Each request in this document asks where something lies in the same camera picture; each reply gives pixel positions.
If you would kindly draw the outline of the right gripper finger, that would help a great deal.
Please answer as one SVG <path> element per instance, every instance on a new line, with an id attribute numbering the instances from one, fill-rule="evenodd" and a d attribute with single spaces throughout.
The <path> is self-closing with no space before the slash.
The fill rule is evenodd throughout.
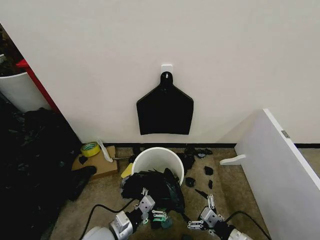
<path id="1" fill-rule="evenodd" d="M 210 209 L 214 209 L 215 208 L 215 202 L 214 202 L 213 194 L 211 194 L 211 193 L 210 194 L 206 194 L 204 191 L 200 191 L 198 189 L 195 189 L 195 191 L 207 200 L 207 204 L 208 204 L 208 207 Z"/>
<path id="2" fill-rule="evenodd" d="M 204 231 L 205 225 L 203 220 L 190 220 L 187 223 L 187 228 L 189 230 L 196 230 L 196 231 Z M 193 240 L 194 237 L 189 234 L 183 234 L 181 240 Z"/>

